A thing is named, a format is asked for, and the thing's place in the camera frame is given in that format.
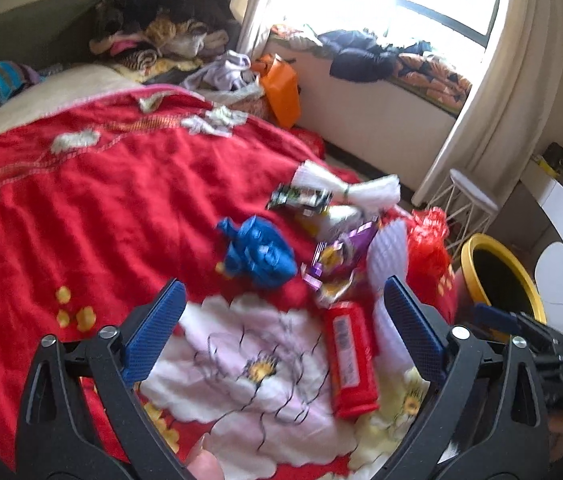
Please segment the left hand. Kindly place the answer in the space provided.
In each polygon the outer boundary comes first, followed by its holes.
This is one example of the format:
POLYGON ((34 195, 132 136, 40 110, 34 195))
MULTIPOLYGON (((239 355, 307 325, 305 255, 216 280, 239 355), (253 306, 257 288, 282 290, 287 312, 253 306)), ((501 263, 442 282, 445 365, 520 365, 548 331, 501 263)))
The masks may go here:
POLYGON ((216 456, 207 450, 208 434, 203 434, 188 453, 185 466, 197 480, 224 480, 225 474, 216 456))

